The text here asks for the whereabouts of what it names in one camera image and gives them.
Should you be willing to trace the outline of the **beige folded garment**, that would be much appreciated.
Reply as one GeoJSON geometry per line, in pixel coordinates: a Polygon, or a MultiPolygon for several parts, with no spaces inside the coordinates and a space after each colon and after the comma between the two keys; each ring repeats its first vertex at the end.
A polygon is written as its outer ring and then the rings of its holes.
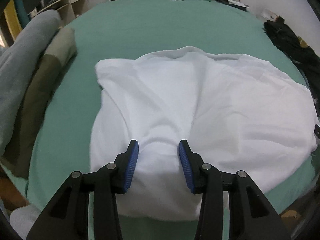
{"type": "Polygon", "coordinates": [[[76,55],[75,30],[59,29],[38,61],[18,110],[12,137],[1,163],[13,175],[27,179],[33,147],[42,126],[47,105],[66,66],[76,55]]]}

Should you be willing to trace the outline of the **beige wooden desk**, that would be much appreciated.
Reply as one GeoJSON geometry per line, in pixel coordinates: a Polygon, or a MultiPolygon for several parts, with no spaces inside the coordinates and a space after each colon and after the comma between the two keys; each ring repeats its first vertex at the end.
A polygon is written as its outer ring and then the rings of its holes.
{"type": "Polygon", "coordinates": [[[41,10],[35,8],[27,14],[28,18],[31,20],[46,10],[57,11],[61,18],[60,26],[64,27],[88,11],[88,0],[55,0],[41,10]]]}

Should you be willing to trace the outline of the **white large shirt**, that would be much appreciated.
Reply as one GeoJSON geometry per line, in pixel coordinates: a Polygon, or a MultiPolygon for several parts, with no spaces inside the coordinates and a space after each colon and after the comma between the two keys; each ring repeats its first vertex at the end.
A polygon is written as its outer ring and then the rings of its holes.
{"type": "Polygon", "coordinates": [[[112,162],[131,140],[139,144],[132,184],[117,197],[122,216],[199,216],[201,197],[188,189],[178,156],[181,140],[220,171],[248,172],[263,192],[289,178],[319,145],[310,90],[253,56],[184,47],[101,60],[95,73],[101,107],[91,170],[112,162]]]}

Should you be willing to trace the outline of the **grey folded garment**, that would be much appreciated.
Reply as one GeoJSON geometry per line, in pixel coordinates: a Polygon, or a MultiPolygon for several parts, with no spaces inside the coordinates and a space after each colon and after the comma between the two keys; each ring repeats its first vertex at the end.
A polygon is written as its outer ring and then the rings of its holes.
{"type": "Polygon", "coordinates": [[[1,155],[12,137],[16,115],[37,61],[60,21],[55,10],[36,15],[1,55],[1,155]]]}

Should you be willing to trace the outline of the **black clothes pile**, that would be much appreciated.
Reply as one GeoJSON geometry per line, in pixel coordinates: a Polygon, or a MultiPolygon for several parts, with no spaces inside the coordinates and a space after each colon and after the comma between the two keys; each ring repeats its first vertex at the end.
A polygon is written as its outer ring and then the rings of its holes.
{"type": "Polygon", "coordinates": [[[310,87],[319,93],[319,56],[313,49],[302,47],[298,37],[286,24],[266,21],[264,30],[273,45],[304,72],[310,87]]]}

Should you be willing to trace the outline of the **teal and yellow curtain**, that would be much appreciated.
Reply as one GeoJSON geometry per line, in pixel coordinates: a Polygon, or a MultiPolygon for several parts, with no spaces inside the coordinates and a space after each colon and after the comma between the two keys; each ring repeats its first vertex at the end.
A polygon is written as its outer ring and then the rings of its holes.
{"type": "Polygon", "coordinates": [[[15,41],[22,29],[29,23],[23,0],[10,0],[4,9],[5,21],[15,41]]]}

